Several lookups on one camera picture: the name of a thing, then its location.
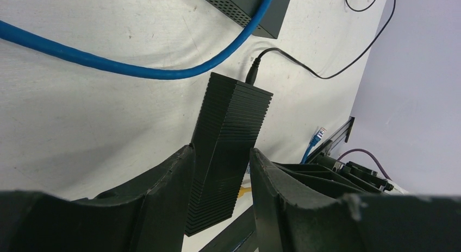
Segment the gray wall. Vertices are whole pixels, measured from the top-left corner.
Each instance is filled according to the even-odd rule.
[[[367,62],[350,142],[341,147],[370,150],[412,192],[461,193],[460,5],[461,0],[397,0],[394,18]],[[377,170],[365,154],[345,160]]]

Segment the blue ethernet cable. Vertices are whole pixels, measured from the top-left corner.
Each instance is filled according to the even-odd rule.
[[[184,70],[153,69],[109,60],[72,47],[65,46],[44,37],[37,36],[1,20],[0,39],[4,39],[23,47],[28,47],[41,53],[45,53],[82,66],[92,67],[111,73],[147,79],[178,80],[205,73],[226,60],[254,32],[261,19],[264,17],[264,14],[266,14],[266,11],[269,8],[271,2],[272,0],[263,0],[259,6],[258,11],[251,18],[250,22],[242,30],[240,35],[237,36],[237,38],[235,38],[235,40],[218,55],[196,67]]]
[[[306,152],[303,155],[303,159],[301,160],[301,163],[305,163],[307,161],[307,157],[309,156],[310,151],[312,150],[312,148],[314,148],[317,145],[317,143],[320,142],[320,140],[322,139],[322,137],[323,137],[323,135],[325,134],[326,131],[327,130],[322,127],[314,135],[314,137],[312,137],[312,139],[309,142],[309,146],[307,147]]]

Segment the black box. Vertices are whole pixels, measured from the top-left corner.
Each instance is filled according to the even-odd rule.
[[[192,144],[196,166],[185,233],[232,216],[272,93],[212,73]]]
[[[215,8],[245,27],[256,13],[263,0],[206,0]],[[269,9],[261,20],[258,28],[253,32],[255,36],[278,38],[285,18],[286,9],[290,0],[273,0]]]

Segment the white tabletop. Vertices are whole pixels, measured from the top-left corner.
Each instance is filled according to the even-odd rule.
[[[367,1],[350,0],[357,8]],[[251,37],[214,72],[244,80],[260,50],[277,46],[320,74],[332,74],[373,39],[385,1],[356,13],[344,0],[291,0],[278,40]],[[200,64],[241,31],[205,0],[0,5],[0,19],[20,28],[157,68]],[[367,58],[325,81],[266,55],[255,86],[274,97],[256,146],[271,160],[299,162],[317,127],[328,137],[347,121]],[[180,81],[125,77],[0,41],[0,189],[77,199],[139,175],[190,142],[208,78],[209,72]]]

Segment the black cable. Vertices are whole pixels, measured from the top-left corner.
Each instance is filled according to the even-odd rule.
[[[354,153],[354,152],[362,152],[362,153],[366,153],[368,154],[369,157],[371,157],[373,159],[373,161],[376,163],[376,165],[378,166],[379,170],[381,171],[381,173],[383,173],[384,177],[388,180],[392,180],[390,178],[390,176],[386,173],[386,171],[384,170],[383,166],[381,165],[381,163],[378,161],[378,159],[369,151],[365,150],[365,149],[352,149],[352,150],[348,150],[347,152],[343,153],[341,156],[339,156],[338,158],[338,161],[340,161],[342,158],[344,158],[347,154],[349,153]]]
[[[365,9],[362,9],[362,10],[356,10],[356,9],[353,9],[348,1],[346,0],[346,4],[347,6],[355,11],[355,12],[362,12],[362,11],[365,11],[367,10],[369,7],[371,7],[374,3],[375,3],[376,0],[374,0],[368,7],[366,7]],[[355,64],[360,58],[363,57],[363,55],[371,48],[371,46],[373,46],[373,44],[376,42],[376,40],[378,39],[378,37],[381,35],[381,33],[384,31],[384,29],[387,27],[387,25],[389,24],[390,20],[392,19],[392,17],[394,16],[394,12],[395,12],[395,4],[396,4],[396,0],[394,0],[394,5],[392,7],[392,12],[389,16],[389,19],[386,21],[386,23],[383,25],[383,27],[381,28],[381,30],[378,32],[378,34],[375,36],[375,38],[371,41],[371,43],[366,47],[366,49],[354,60],[352,61],[350,64],[348,64],[346,67],[344,67],[343,69],[341,69],[339,72],[333,74],[333,75],[330,75],[329,77],[322,77],[320,75],[318,75],[314,70],[312,70],[310,67],[306,66],[305,64],[303,64],[302,62],[300,62],[299,60],[297,60],[296,58],[294,58],[293,56],[291,56],[290,54],[288,54],[287,52],[281,50],[280,48],[276,48],[276,47],[272,47],[272,48],[268,48],[264,51],[262,51],[259,56],[254,60],[253,62],[253,65],[251,66],[248,74],[247,74],[247,77],[246,77],[246,80],[245,82],[247,84],[251,84],[253,85],[255,80],[256,80],[256,75],[258,74],[258,67],[259,67],[259,64],[261,62],[261,58],[267,54],[268,52],[271,52],[271,51],[277,51],[279,52],[281,55],[283,55],[284,57],[290,59],[292,62],[294,62],[295,64],[303,67],[304,69],[306,69],[307,71],[309,71],[310,73],[312,73],[314,76],[320,78],[320,79],[331,79],[333,77],[336,77],[337,75],[339,75],[340,73],[344,72],[346,69],[348,69],[349,67],[351,67],[353,64]]]

